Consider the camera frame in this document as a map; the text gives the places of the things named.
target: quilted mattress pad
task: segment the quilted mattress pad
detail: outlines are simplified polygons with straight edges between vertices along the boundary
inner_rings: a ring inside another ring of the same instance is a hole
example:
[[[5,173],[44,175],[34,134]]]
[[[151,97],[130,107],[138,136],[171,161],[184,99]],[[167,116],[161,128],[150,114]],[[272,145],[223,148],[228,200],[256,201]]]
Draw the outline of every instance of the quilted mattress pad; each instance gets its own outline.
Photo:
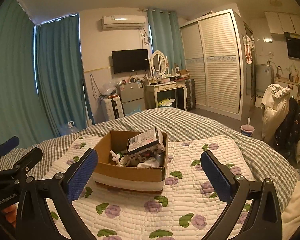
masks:
[[[65,172],[101,137],[83,136],[55,161],[45,178]],[[80,198],[72,204],[89,230],[103,240],[202,239],[226,206],[219,200],[200,165],[204,150],[211,152],[234,174],[254,180],[242,154],[227,136],[169,143],[169,159],[162,194],[107,189],[94,182],[93,174]],[[69,237],[53,205],[47,199],[59,232]],[[230,236],[239,233],[250,208],[247,201]]]

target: louvered wardrobe door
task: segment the louvered wardrobe door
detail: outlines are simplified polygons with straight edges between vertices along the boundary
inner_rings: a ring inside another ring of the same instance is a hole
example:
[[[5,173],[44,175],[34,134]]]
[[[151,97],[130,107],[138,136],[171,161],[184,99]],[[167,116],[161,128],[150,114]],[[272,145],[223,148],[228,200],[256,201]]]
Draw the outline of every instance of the louvered wardrobe door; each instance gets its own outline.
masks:
[[[230,13],[199,21],[207,80],[207,106],[239,112],[240,63]]]
[[[190,71],[195,84],[195,100],[199,105],[206,105],[206,77],[203,50],[198,22],[181,28],[186,69]]]

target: oval mirror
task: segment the oval mirror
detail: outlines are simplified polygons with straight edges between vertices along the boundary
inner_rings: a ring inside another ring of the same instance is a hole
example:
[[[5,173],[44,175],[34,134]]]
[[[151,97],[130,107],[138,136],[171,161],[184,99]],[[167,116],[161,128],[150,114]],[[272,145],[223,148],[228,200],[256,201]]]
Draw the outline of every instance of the oval mirror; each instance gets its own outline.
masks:
[[[156,50],[151,56],[150,65],[152,71],[159,70],[162,76],[167,71],[168,62],[164,54],[160,50]]]

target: dark jacket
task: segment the dark jacket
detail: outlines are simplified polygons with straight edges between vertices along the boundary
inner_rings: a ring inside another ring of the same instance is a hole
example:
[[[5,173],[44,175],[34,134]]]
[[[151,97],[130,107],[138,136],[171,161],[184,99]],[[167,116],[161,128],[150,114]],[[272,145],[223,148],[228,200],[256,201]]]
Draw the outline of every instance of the dark jacket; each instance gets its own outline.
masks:
[[[286,159],[295,155],[296,143],[300,140],[300,104],[289,100],[289,113],[274,134],[274,150]]]

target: human hand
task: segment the human hand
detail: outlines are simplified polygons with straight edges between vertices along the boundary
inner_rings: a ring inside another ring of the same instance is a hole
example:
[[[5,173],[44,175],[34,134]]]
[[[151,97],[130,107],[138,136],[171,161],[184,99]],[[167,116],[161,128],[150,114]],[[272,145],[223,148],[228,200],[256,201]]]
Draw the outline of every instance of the human hand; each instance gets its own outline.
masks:
[[[9,206],[2,210],[2,212],[5,214],[6,220],[15,228],[17,219],[17,206]]]

